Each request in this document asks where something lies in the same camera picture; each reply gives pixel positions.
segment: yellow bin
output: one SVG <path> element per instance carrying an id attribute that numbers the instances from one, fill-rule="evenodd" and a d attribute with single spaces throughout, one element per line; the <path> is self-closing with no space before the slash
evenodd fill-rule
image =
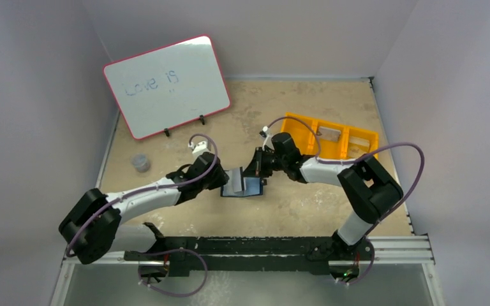
<path id="1" fill-rule="evenodd" d="M 286 116 L 296 117 L 313 129 L 322 146 L 321 158 L 358 158 L 365 153 L 378 149 L 377 132 L 305 117 L 295 113 L 286 113 Z M 281 132 L 287 132 L 292 135 L 296 146 L 302 154 L 315 155 L 318 152 L 318 145 L 314 135 L 300 122 L 293 119 L 283 120 Z"/>

